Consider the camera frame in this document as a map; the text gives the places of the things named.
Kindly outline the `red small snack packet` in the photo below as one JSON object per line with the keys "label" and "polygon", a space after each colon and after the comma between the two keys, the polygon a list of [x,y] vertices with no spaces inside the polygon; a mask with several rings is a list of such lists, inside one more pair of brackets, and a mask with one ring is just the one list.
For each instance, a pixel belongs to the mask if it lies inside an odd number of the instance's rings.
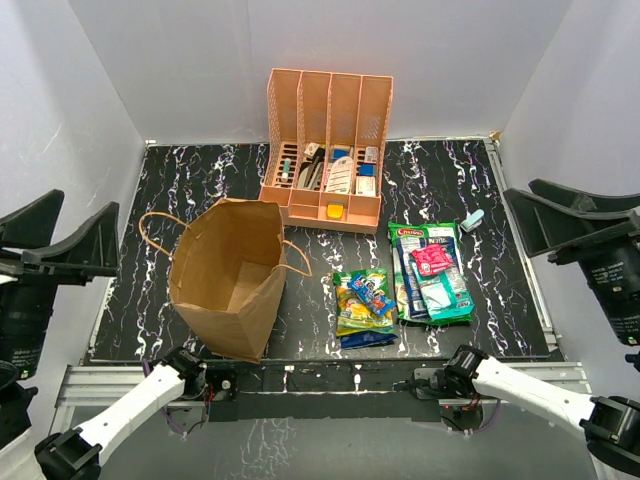
{"label": "red small snack packet", "polygon": [[440,244],[429,244],[411,252],[418,273],[422,277],[438,275],[453,264],[452,258]]}

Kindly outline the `teal candy snack bag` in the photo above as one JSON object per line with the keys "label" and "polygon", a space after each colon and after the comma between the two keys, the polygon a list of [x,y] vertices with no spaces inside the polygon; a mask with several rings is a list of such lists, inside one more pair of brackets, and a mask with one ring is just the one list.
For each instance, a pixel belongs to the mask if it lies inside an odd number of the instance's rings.
{"label": "teal candy snack bag", "polygon": [[421,279],[419,289],[430,317],[430,325],[471,321],[474,302],[463,277],[456,269]]}

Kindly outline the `green chips bag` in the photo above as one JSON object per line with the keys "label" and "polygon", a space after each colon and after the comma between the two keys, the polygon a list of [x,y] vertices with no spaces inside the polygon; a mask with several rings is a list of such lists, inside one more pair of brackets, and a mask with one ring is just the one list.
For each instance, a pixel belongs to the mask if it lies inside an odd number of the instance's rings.
{"label": "green chips bag", "polygon": [[412,225],[404,225],[404,224],[398,224],[398,223],[390,223],[388,225],[388,231],[389,231],[389,238],[391,241],[391,252],[393,256],[393,277],[394,277],[396,302],[398,304],[398,317],[402,321],[412,322],[412,321],[407,321],[405,319],[405,315],[408,313],[408,309],[407,309],[408,297],[407,297],[405,285],[403,282],[401,265],[399,263],[398,254],[396,253],[396,249],[395,249],[396,240],[404,236],[415,236],[415,237],[451,236],[453,237],[456,243],[456,252],[457,252],[459,270],[462,275],[460,262],[459,262],[459,255],[458,255],[458,245],[457,245],[457,237],[455,232],[455,225],[453,223],[438,223],[438,224],[423,224],[418,226],[412,226]]}

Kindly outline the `blue cookie snack bag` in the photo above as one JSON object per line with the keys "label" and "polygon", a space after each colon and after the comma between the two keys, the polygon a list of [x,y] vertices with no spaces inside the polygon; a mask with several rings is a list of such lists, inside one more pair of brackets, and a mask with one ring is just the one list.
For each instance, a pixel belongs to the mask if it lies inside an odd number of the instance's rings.
{"label": "blue cookie snack bag", "polygon": [[396,240],[395,246],[396,253],[398,254],[399,258],[399,263],[401,265],[403,282],[408,297],[408,313],[405,315],[405,319],[407,321],[425,323],[428,325],[430,325],[428,323],[430,317],[428,315],[427,308],[422,299],[419,289],[419,281],[428,277],[422,277],[418,273],[416,263],[411,256],[411,252],[416,249],[426,247],[429,244],[442,245],[453,260],[453,264],[445,271],[449,269],[456,269],[461,275],[457,260],[456,243],[454,238],[451,236],[404,236]]}

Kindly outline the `brown paper bag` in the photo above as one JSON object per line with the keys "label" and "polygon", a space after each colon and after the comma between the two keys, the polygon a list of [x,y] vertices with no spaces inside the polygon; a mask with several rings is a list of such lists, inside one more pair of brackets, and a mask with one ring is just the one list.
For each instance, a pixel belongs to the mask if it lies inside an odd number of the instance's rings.
{"label": "brown paper bag", "polygon": [[182,226],[166,254],[174,309],[211,353],[260,363],[293,269],[279,205],[222,198]]}

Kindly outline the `blue chocolate candy packet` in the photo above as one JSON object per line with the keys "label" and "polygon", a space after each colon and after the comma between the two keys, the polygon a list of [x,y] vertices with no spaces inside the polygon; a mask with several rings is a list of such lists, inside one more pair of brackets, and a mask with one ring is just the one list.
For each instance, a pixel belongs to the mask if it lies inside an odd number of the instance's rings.
{"label": "blue chocolate candy packet", "polygon": [[383,317],[396,306],[396,302],[386,293],[387,273],[383,269],[354,273],[348,281],[348,287],[376,316]]}

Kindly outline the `green fruit candy bag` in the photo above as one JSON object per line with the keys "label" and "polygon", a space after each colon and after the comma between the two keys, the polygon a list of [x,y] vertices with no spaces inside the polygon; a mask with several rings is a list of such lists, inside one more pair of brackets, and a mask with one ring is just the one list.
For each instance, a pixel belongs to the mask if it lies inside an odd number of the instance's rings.
{"label": "green fruit candy bag", "polygon": [[332,280],[336,289],[337,336],[346,337],[361,332],[393,333],[392,312],[387,312],[384,317],[376,316],[348,287],[351,278],[359,274],[373,284],[375,291],[389,297],[388,274],[384,268],[334,272]]}

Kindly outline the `blue sea salt chips bag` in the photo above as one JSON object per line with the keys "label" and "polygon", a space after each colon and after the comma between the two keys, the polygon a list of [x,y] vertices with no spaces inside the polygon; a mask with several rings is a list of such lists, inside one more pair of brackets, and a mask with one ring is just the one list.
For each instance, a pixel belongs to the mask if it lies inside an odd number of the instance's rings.
{"label": "blue sea salt chips bag", "polygon": [[341,348],[345,350],[392,344],[397,336],[393,333],[373,331],[357,332],[340,338]]}

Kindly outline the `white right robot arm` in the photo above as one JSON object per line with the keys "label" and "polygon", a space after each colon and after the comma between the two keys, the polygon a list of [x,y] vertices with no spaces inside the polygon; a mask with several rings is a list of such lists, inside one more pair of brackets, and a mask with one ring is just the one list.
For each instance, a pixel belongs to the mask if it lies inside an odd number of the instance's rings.
{"label": "white right robot arm", "polygon": [[[576,263],[616,338],[639,344],[639,197],[597,195],[542,179],[504,198],[530,258]],[[507,401],[583,439],[617,471],[639,474],[639,404],[621,396],[565,390],[461,345],[441,369],[416,369],[395,390],[417,399],[491,397]]]}

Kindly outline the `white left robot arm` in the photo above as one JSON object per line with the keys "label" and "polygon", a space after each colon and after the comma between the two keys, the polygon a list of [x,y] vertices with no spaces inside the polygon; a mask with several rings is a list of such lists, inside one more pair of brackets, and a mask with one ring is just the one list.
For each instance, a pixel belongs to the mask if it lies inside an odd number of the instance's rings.
{"label": "white left robot arm", "polygon": [[53,242],[64,193],[53,189],[1,219],[1,476],[96,479],[114,451],[154,414],[206,387],[206,365],[178,347],[92,419],[40,442],[28,408],[37,395],[22,381],[41,358],[57,291],[113,277],[120,266],[119,205],[110,202],[69,237]]}

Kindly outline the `white label card pack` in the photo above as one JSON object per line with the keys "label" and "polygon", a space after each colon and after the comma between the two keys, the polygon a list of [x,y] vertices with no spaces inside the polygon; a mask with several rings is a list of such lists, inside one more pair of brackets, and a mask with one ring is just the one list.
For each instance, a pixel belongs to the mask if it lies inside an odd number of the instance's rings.
{"label": "white label card pack", "polygon": [[352,186],[353,159],[343,156],[335,160],[325,184],[327,193],[349,194]]}

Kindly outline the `yellow sticky note block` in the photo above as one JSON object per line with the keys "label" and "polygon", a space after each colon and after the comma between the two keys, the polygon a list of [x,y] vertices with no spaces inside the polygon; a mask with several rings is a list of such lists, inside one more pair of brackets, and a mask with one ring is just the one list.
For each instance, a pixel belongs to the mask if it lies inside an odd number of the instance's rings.
{"label": "yellow sticky note block", "polygon": [[340,221],[344,215],[344,205],[341,203],[329,203],[326,209],[326,216],[330,220]]}

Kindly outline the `orange plastic desk organizer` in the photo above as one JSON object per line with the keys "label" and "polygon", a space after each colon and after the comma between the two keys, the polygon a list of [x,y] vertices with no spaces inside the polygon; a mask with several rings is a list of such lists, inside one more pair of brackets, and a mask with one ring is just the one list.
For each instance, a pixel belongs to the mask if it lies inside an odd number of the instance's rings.
{"label": "orange plastic desk organizer", "polygon": [[[373,234],[382,208],[382,173],[394,80],[390,76],[275,68],[267,85],[270,156],[259,198],[279,205],[285,224]],[[349,194],[327,193],[332,163],[353,159]],[[289,178],[282,165],[291,160]],[[329,203],[344,205],[340,221]]]}

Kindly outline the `white glue stick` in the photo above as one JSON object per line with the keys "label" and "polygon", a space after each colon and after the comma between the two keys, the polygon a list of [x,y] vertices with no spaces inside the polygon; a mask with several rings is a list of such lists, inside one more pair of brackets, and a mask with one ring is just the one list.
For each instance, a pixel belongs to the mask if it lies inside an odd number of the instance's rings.
{"label": "white glue stick", "polygon": [[287,181],[289,178],[290,167],[291,167],[291,160],[285,159],[282,165],[282,173],[281,173],[281,180],[283,182]]}

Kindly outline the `black mounting rail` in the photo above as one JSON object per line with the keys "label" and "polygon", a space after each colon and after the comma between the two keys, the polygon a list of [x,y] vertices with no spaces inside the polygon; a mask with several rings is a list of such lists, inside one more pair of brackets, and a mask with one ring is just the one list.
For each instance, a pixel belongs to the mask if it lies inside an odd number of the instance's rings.
{"label": "black mounting rail", "polygon": [[405,418],[418,422],[441,418],[447,405],[468,400],[425,389],[439,360],[342,359],[273,360],[260,364],[209,360],[207,379],[226,398],[213,401],[215,421],[254,419]]}

